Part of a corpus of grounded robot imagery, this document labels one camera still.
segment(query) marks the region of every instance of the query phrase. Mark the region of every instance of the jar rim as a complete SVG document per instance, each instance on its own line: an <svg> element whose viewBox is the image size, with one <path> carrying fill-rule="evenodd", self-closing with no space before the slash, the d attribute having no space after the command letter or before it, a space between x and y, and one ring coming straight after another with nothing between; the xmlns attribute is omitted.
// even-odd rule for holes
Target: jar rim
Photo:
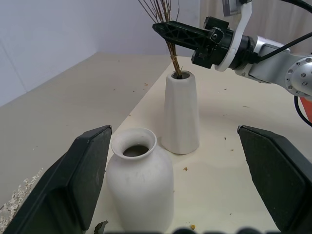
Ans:
<svg viewBox="0 0 312 234"><path fill-rule="evenodd" d="M131 143L135 140L135 137L140 135L141 137L149 137L149 147L148 151L142 155L136 156L136 157L129 157L125 156L123 153L126 149L129 147L134 146L135 144ZM140 160L142 158L147 157L151 154L151 152L155 149L157 145L157 137L156 135L149 129L146 128L130 128L125 131L122 131L118 133L112 140L112 151L115 155L122 159L126 160Z"/></svg>

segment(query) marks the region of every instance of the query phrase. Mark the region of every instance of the tall tapered vase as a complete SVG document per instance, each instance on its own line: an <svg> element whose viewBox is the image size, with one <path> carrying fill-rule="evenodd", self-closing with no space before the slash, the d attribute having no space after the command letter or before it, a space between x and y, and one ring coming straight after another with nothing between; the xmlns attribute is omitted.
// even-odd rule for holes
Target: tall tapered vase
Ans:
<svg viewBox="0 0 312 234"><path fill-rule="evenodd" d="M189 154L199 147L199 116L195 76L182 72L167 76L161 144L175 154Z"/></svg>

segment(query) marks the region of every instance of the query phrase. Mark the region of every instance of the white table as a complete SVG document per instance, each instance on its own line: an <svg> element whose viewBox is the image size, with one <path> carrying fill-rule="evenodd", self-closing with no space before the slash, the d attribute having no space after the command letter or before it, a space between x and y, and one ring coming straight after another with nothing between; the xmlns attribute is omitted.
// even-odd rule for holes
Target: white table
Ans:
<svg viewBox="0 0 312 234"><path fill-rule="evenodd" d="M190 58L178 60L196 77L201 145L185 156L168 152L174 166L175 216L167 232L191 224L198 233L234 233L245 226L277 230L252 182L236 131L240 124L273 131L309 157L312 130L297 115L293 96L277 85L238 77L231 70L219 73L192 65ZM170 65L115 133L143 127L161 137L165 79L172 71ZM106 231L122 231L105 181L87 233L104 220L109 222Z"/></svg>

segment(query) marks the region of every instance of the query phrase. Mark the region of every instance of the debris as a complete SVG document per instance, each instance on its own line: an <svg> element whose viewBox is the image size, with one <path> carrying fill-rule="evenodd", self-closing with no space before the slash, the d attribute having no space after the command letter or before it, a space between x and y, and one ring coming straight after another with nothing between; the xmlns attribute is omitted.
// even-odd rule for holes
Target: debris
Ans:
<svg viewBox="0 0 312 234"><path fill-rule="evenodd" d="M94 234L103 234L106 224L108 224L107 220L97 224L96 228L94 229Z"/></svg>

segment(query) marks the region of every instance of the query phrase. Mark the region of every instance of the white vase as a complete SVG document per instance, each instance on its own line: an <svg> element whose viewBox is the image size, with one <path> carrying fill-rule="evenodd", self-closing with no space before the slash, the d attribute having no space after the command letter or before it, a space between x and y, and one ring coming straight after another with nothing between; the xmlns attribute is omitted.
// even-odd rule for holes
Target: white vase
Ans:
<svg viewBox="0 0 312 234"><path fill-rule="evenodd" d="M199 147L199 117L195 76L183 71L183 79L169 74L166 81L161 144L175 154L189 154Z"/></svg>
<svg viewBox="0 0 312 234"><path fill-rule="evenodd" d="M106 182L125 231L165 232L174 213L172 162L155 134L129 129L112 140Z"/></svg>

